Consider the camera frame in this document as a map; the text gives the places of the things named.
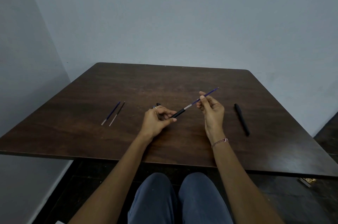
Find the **wall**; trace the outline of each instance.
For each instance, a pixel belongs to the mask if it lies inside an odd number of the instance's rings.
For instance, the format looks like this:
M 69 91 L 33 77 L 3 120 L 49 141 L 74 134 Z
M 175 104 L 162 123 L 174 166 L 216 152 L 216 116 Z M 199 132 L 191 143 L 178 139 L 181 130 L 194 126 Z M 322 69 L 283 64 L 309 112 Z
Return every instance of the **wall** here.
M 35 1 L 0 0 L 0 137 L 69 82 Z M 0 223 L 33 221 L 69 164 L 0 155 Z
M 74 80 L 96 62 L 249 69 L 311 134 L 338 111 L 336 0 L 36 0 Z

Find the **dark brown table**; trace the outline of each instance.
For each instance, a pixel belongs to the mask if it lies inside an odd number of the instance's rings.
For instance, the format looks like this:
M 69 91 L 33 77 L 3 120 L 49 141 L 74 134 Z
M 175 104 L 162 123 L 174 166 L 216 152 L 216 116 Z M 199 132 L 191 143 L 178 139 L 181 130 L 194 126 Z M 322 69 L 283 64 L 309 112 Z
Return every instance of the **dark brown table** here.
M 224 131 L 247 171 L 338 176 L 338 165 L 248 70 L 97 63 L 0 139 L 0 151 L 51 158 L 120 159 L 144 112 L 160 102 L 180 110 L 213 93 L 225 107 Z M 101 126 L 118 101 L 111 127 Z M 251 135 L 234 110 L 242 109 Z M 145 162 L 214 167 L 203 114 L 195 106 L 153 141 Z

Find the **floor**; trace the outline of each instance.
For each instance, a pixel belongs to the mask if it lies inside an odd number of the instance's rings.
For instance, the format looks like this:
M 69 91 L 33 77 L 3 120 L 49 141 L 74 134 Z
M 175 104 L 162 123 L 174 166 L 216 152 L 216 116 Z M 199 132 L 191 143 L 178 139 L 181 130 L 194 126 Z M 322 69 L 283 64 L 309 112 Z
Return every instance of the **floor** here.
M 315 140 L 338 163 L 338 115 L 316 135 Z M 91 193 L 116 165 L 114 161 L 83 160 L 60 192 L 44 224 L 57 220 L 67 223 Z M 142 163 L 125 200 L 118 223 L 126 223 L 127 212 L 137 188 L 147 176 L 162 172 L 171 180 L 176 193 L 189 173 L 202 172 L 216 185 L 227 205 L 226 193 L 216 168 Z M 295 177 L 250 174 L 257 187 L 268 197 L 286 223 L 338 223 L 338 180 L 317 179 L 310 188 Z

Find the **person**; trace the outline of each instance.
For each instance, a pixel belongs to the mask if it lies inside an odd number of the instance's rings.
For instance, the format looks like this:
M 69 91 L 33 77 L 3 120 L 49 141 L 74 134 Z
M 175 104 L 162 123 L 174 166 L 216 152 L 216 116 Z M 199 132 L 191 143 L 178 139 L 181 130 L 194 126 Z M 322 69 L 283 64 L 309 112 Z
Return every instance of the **person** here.
M 211 96 L 200 93 L 196 103 L 205 116 L 205 132 L 212 145 L 215 162 L 222 178 L 237 224 L 283 223 L 255 184 L 251 181 L 224 134 L 224 107 Z M 172 122 L 175 111 L 158 106 L 146 111 L 142 128 L 121 160 L 104 182 L 77 211 L 69 224 L 116 223 L 124 200 L 146 147 Z M 180 210 L 183 223 L 233 223 L 229 210 L 212 181 L 202 173 L 188 175 L 178 199 L 169 179 L 161 173 L 150 175 L 138 188 L 128 212 L 128 223 L 169 224 Z

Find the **blue jeans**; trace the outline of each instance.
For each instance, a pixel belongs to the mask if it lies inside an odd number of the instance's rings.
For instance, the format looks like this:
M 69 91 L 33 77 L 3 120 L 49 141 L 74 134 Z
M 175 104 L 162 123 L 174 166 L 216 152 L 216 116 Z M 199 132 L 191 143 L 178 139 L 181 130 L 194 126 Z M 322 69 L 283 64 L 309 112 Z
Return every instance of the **blue jeans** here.
M 174 224 L 178 210 L 183 224 L 233 224 L 217 188 L 203 173 L 192 173 L 184 179 L 178 200 L 168 177 L 154 173 L 138 188 L 128 224 Z

